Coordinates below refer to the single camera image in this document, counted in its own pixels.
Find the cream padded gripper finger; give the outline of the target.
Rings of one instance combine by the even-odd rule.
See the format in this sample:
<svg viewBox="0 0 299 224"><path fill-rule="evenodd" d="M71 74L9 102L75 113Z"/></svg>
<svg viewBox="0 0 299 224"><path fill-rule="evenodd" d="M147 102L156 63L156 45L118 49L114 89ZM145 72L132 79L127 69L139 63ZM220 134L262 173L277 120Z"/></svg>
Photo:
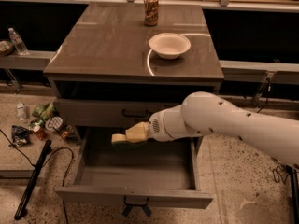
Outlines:
<svg viewBox="0 0 299 224"><path fill-rule="evenodd" d="M149 139L150 126L147 122L139 122L125 131L128 142L139 143Z"/></svg>

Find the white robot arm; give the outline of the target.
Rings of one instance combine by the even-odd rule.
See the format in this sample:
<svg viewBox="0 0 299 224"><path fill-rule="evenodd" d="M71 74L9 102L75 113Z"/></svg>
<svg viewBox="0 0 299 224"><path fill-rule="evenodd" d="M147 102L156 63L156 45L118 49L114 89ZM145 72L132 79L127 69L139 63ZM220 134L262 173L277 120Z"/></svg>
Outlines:
<svg viewBox="0 0 299 224"><path fill-rule="evenodd" d="M254 113L207 92L195 92L177 105L150 116L125 131L138 143L209 134L233 137L293 168L299 165L299 121Z"/></svg>

